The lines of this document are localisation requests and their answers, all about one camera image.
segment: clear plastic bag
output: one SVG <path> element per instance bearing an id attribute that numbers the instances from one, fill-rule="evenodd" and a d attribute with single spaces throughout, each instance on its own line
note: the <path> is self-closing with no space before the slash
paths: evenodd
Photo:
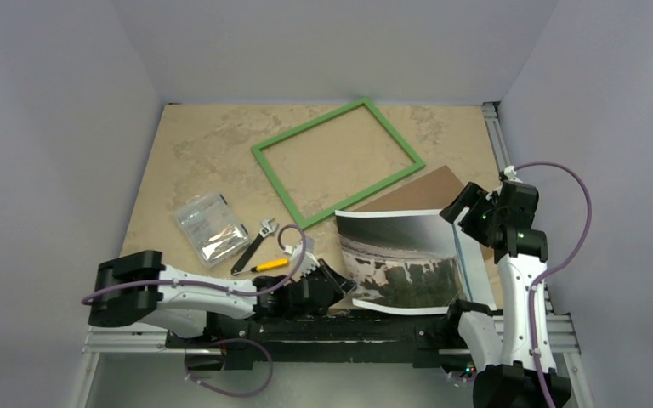
<path id="1" fill-rule="evenodd" d="M 209 191 L 174 212 L 199 259 L 211 268 L 249 245 L 249 234 L 217 191 Z"/>

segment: brown cardboard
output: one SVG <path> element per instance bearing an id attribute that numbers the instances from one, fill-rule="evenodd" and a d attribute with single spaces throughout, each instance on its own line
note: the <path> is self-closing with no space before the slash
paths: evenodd
<path id="1" fill-rule="evenodd" d="M 358 213 L 377 211 L 434 210 L 451 204 L 462 192 L 462 182 L 448 166 L 442 166 L 391 193 L 357 208 Z M 493 251 L 480 246 L 482 258 L 489 260 Z"/>

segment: wrench handle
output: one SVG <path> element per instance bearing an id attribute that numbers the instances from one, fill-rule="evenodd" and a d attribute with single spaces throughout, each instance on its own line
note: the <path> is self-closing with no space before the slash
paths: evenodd
<path id="1" fill-rule="evenodd" d="M 263 240 L 264 236 L 261 234 L 257 235 L 257 237 L 254 238 L 254 241 L 249 244 L 247 250 L 239 257 L 239 260 L 234 263 L 234 267 L 231 268 L 232 275 L 236 275 L 236 272 L 241 272 L 244 270 L 244 268 L 246 268 L 247 262 L 249 262 L 249 259 L 252 258 L 252 255 L 257 251 L 258 246 Z"/>

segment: green picture frame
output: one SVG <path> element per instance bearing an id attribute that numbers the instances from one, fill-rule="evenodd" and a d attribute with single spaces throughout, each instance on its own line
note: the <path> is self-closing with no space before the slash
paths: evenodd
<path id="1" fill-rule="evenodd" d="M 296 204 L 294 204 L 294 200 L 292 200 L 292 197 L 287 192 L 287 189 L 284 187 L 284 184 L 276 176 L 276 172 L 274 171 L 274 169 L 266 160 L 266 156 L 264 156 L 264 150 L 270 148 L 273 145 L 281 143 L 285 140 L 293 138 L 294 136 L 297 136 L 300 133 L 306 132 L 311 128 L 315 128 L 324 122 L 329 122 L 334 118 L 337 118 L 345 113 L 351 112 L 361 107 L 366 108 L 372 114 L 372 116 L 374 116 L 374 119 L 376 119 L 377 122 L 379 122 L 379 124 L 382 125 L 382 128 L 384 128 L 384 130 L 389 134 L 389 136 L 391 136 L 394 142 L 396 142 L 396 144 L 398 144 L 399 147 L 401 147 L 404 153 L 407 156 L 409 156 L 409 158 L 412 160 L 412 164 L 409 167 L 406 167 L 381 181 L 377 181 L 375 184 L 370 185 L 366 189 L 350 197 L 347 197 L 344 200 L 341 200 L 340 202 L 334 204 L 333 206 L 330 206 L 329 208 L 322 210 L 309 218 L 305 218 L 304 215 L 302 215 L 302 213 L 297 208 Z M 284 202 L 284 205 L 287 207 L 287 210 L 289 211 L 290 214 L 292 214 L 294 221 L 303 230 L 306 230 L 309 227 L 312 227 L 320 223 L 321 221 L 331 217 L 335 211 L 343 210 L 346 207 L 352 206 L 357 202 L 364 200 L 368 196 L 371 196 L 379 192 L 380 190 L 383 190 L 389 187 L 390 185 L 396 183 L 397 181 L 402 180 L 410 176 L 411 174 L 414 174 L 415 172 L 424 168 L 424 160 L 422 160 L 422 158 L 417 154 L 417 152 L 406 142 L 406 140 L 404 140 L 404 138 L 401 137 L 399 132 L 397 132 L 397 130 L 394 128 L 394 126 L 392 126 L 392 124 L 389 123 L 389 121 L 387 121 L 387 118 L 384 117 L 382 112 L 380 112 L 379 109 L 377 109 L 377 107 L 374 105 L 374 103 L 368 98 L 359 99 L 351 104 L 342 106 L 341 108 L 338 108 L 336 110 L 332 110 L 331 112 L 323 116 L 319 116 L 316 119 L 308 121 L 291 130 L 288 130 L 278 136 L 265 140 L 264 142 L 255 144 L 254 146 L 252 146 L 252 153 L 254 154 L 254 157 L 256 157 L 259 166 L 261 166 L 261 168 L 264 170 L 264 173 L 266 174 L 266 177 L 271 182 L 271 185 L 274 186 L 276 193 Z"/>

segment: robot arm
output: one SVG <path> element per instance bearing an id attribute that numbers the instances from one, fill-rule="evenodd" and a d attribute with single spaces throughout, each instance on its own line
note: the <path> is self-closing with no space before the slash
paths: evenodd
<path id="1" fill-rule="evenodd" d="M 538 385 L 535 356 L 554 402 L 563 406 L 571 394 L 569 379 L 556 376 L 547 336 L 544 285 L 537 277 L 547 268 L 547 236 L 532 229 L 539 195 L 508 167 L 501 185 L 491 193 L 469 183 L 440 215 L 460 225 L 467 235 L 494 249 L 503 287 L 504 333 L 500 341 L 491 311 L 458 301 L 450 307 L 452 324 L 471 352 L 479 372 L 474 384 L 474 406 L 538 407 L 544 397 Z M 535 293 L 536 330 L 529 318 L 530 291 Z M 538 348 L 532 349 L 532 338 Z"/>
<path id="2" fill-rule="evenodd" d="M 163 265 L 162 254 L 157 251 L 138 252 L 104 262 L 97 273 L 96 292 L 136 281 L 155 284 L 107 291 L 91 302 L 88 323 L 101 327 L 146 323 L 188 339 L 204 333 L 207 313 L 235 320 L 326 313 L 328 307 L 344 298 L 355 284 L 317 259 L 307 240 L 307 252 L 298 269 L 302 279 L 262 295 L 258 292 L 272 287 L 284 276 L 225 280 L 193 275 Z M 287 248 L 292 261 L 302 251 L 302 245 L 300 242 L 296 248 Z"/>

